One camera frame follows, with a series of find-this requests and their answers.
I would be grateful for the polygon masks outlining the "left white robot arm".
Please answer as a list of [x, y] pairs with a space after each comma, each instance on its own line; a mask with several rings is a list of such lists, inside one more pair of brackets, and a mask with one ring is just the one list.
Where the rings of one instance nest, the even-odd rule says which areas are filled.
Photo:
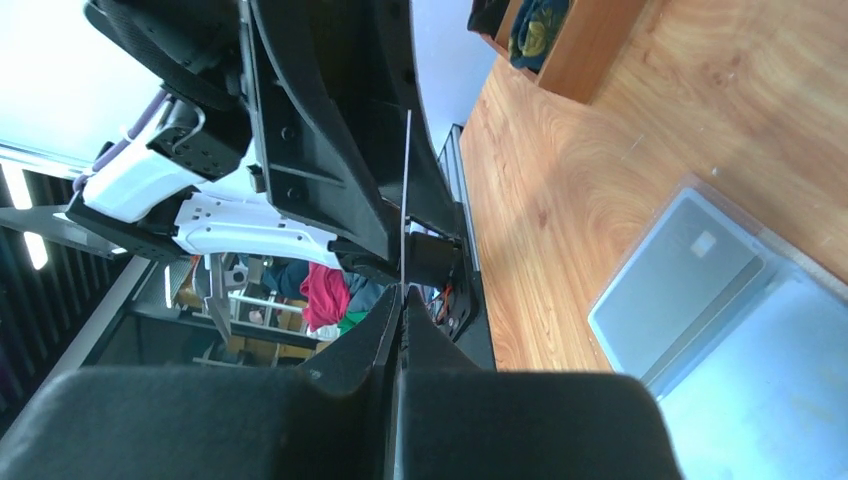
[[302, 259], [384, 284], [466, 270], [406, 1], [90, 1], [161, 80], [67, 217], [151, 260]]

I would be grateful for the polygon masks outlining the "dark grey credit card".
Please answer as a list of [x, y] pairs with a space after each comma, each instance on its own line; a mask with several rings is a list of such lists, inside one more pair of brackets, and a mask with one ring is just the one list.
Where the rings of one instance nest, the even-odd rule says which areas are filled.
[[409, 165], [410, 165], [410, 154], [411, 154], [411, 130], [412, 130], [412, 110], [408, 109], [406, 111], [406, 123], [405, 123], [405, 146], [404, 146], [404, 158], [403, 158], [403, 176], [402, 176], [402, 190], [401, 190], [401, 203], [400, 203], [400, 247], [399, 247], [399, 285], [400, 285], [400, 293], [401, 298], [406, 299], [409, 290], [409, 284], [407, 282], [407, 248], [406, 248], [406, 239], [408, 234], [408, 223], [409, 216], [407, 213], [408, 210], [408, 185], [409, 185]]

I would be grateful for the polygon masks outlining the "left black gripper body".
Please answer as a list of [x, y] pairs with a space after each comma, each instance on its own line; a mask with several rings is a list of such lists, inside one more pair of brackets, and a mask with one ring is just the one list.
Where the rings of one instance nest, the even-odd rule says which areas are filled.
[[89, 1], [89, 23], [161, 81], [149, 149], [201, 178], [236, 170], [252, 139], [234, 1]]

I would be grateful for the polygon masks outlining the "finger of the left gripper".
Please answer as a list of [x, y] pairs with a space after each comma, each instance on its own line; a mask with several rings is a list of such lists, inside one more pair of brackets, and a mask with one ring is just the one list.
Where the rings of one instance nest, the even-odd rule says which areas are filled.
[[362, 85], [381, 118], [363, 157], [384, 200], [401, 203], [406, 111], [412, 110], [408, 210], [447, 237], [459, 236], [454, 200], [437, 162], [421, 103], [409, 1], [363, 1]]
[[327, 91], [306, 2], [249, 1], [242, 18], [257, 156], [269, 173], [270, 203], [382, 260], [398, 259], [398, 217]]

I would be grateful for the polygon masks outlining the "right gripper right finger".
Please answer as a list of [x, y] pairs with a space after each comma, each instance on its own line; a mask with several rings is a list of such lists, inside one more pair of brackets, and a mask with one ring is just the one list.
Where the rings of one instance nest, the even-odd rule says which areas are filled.
[[610, 373], [485, 370], [405, 299], [396, 479], [677, 479], [658, 406]]

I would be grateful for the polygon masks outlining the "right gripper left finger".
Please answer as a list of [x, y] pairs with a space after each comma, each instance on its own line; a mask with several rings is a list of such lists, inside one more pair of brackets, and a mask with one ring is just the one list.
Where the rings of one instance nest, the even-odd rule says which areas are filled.
[[5, 479], [382, 479], [390, 287], [366, 318], [285, 368], [95, 366], [44, 386], [1, 442]]

